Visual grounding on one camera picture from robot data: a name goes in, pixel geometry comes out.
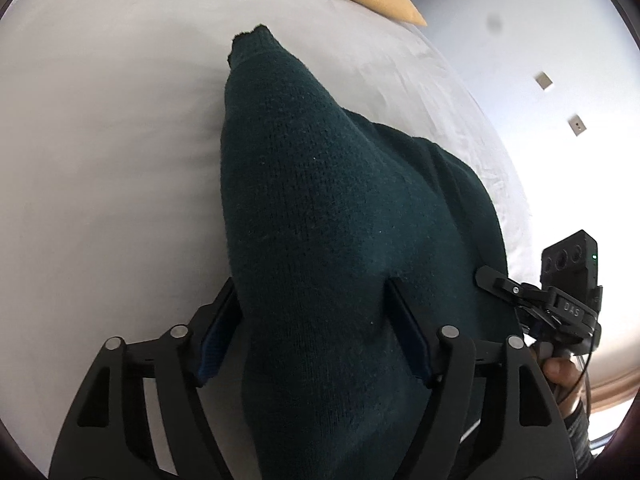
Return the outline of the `person's right forearm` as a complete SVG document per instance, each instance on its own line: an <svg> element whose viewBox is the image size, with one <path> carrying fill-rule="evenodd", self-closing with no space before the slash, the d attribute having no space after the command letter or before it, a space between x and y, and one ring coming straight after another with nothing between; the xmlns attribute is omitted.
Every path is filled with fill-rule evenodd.
<svg viewBox="0 0 640 480"><path fill-rule="evenodd" d="M582 401L578 401L574 411L564 418L564 424L574 454L577 474L583 474L593 463L588 438L589 419Z"/></svg>

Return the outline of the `person's right hand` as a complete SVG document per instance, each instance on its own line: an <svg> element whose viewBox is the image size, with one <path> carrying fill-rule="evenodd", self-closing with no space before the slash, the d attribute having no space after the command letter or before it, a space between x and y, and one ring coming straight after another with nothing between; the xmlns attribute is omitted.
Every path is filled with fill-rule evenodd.
<svg viewBox="0 0 640 480"><path fill-rule="evenodd" d="M553 347L546 342L532 344L529 351L547 379L556 404L574 401L584 381L576 364L567 356L553 356Z"/></svg>

